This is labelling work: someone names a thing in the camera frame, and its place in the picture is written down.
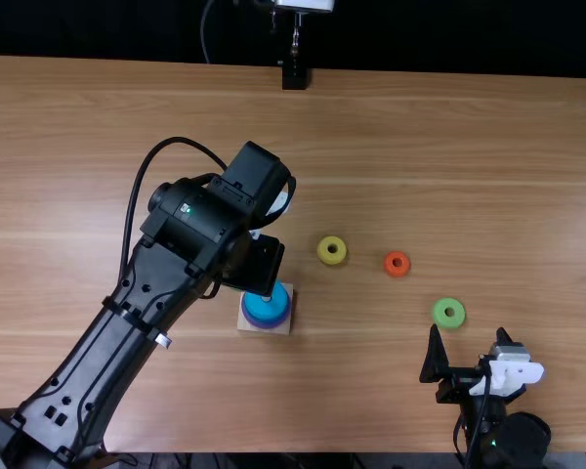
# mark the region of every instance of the blue ring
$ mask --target blue ring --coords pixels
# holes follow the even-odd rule
[[[260,329],[273,329],[281,325],[289,316],[291,299],[277,281],[273,286],[270,301],[264,301],[263,297],[254,293],[245,293],[241,302],[241,311],[247,321]]]

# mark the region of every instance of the wooden table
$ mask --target wooden table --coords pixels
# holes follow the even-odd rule
[[[124,210],[146,152],[173,135],[230,161],[248,140],[298,178],[280,271],[292,335],[241,335],[238,293],[195,304],[121,402],[112,450],[451,451],[458,408],[419,384],[430,310],[473,365],[505,326],[546,376],[511,410],[551,450],[586,450],[586,80],[0,58],[0,407],[55,369],[114,286]],[[163,181],[217,168],[184,147]],[[349,259],[316,258],[325,235]],[[408,277],[382,269],[407,252]]]

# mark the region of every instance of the cable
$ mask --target cable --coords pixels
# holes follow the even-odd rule
[[[458,433],[460,433],[460,427],[462,427],[463,421],[464,417],[462,412],[460,412],[460,415],[458,415],[458,420],[456,420],[456,425],[453,427],[453,447],[456,448],[456,459],[458,459],[458,462],[461,466],[465,465],[465,458],[462,455],[460,448],[458,447]]]
[[[123,458],[122,458],[122,457],[120,457],[120,456],[130,456],[130,457],[132,457],[132,458],[133,458],[133,462],[129,462],[129,461],[127,461],[126,459],[123,459]],[[132,466],[132,467],[137,467],[137,466],[139,465],[139,460],[138,460],[138,459],[137,459],[137,458],[136,458],[134,455],[132,455],[132,454],[131,454],[131,453],[129,453],[129,452],[124,452],[124,453],[122,453],[122,454],[118,454],[118,455],[116,455],[115,457],[117,458],[117,460],[118,460],[118,461],[121,461],[121,462],[123,462],[124,464],[128,464],[129,466]]]
[[[191,452],[190,453],[183,453],[183,454],[185,455],[185,463],[183,463],[183,461],[181,461],[180,457],[178,456],[178,454],[176,452],[174,453],[174,457],[176,458],[176,462],[178,463],[178,467],[180,469],[190,469],[193,454]]]
[[[204,39],[204,26],[206,25],[206,17],[208,17],[208,12],[210,11],[211,7],[215,3],[215,0],[207,0],[206,5],[204,5],[204,9],[202,10],[202,18],[199,20],[199,43],[202,46],[202,54],[204,54],[204,61],[207,64],[211,63],[210,58],[208,57],[208,52],[206,52],[206,41]]]
[[[481,401],[480,412],[478,412],[478,421],[473,429],[471,441],[469,442],[469,449],[467,449],[467,455],[465,456],[465,469],[471,468],[471,459],[473,459],[473,451],[476,447],[476,442],[480,439],[480,427],[481,421],[484,419],[486,408],[488,407],[488,396],[490,396],[490,367],[486,365],[485,376],[484,376],[484,398]]]
[[[362,461],[360,460],[360,458],[358,457],[358,455],[356,453],[354,453],[354,461],[360,467],[360,469],[366,469],[364,467],[364,464],[362,464]]]
[[[222,286],[222,276],[216,276],[213,279],[213,288],[211,289],[211,292],[208,295],[200,296],[200,299],[211,300],[211,299],[215,298],[215,295],[217,295],[217,292],[219,291],[220,286]]]
[[[126,210],[126,221],[124,222],[124,236],[121,244],[121,257],[119,261],[119,279],[118,281],[124,278],[124,274],[126,273],[126,268],[128,267],[128,254],[130,251],[130,235],[131,231],[133,230],[133,219],[135,218],[135,207],[137,206],[137,197],[139,196],[139,189],[141,188],[141,182],[144,180],[144,175],[146,174],[147,168],[149,164],[152,162],[154,157],[165,147],[168,147],[172,144],[185,144],[189,145],[190,147],[194,147],[195,149],[199,149],[201,152],[206,154],[210,157],[213,161],[215,161],[224,171],[228,168],[226,163],[222,161],[222,159],[217,156],[213,151],[209,150],[202,144],[198,142],[188,139],[186,137],[170,137],[169,139],[165,139],[162,142],[156,144],[156,146],[149,151],[144,161],[141,163],[139,167],[139,171],[137,171],[137,176],[135,176],[135,182],[133,184],[133,189],[130,192],[130,197],[128,198],[128,209]]]

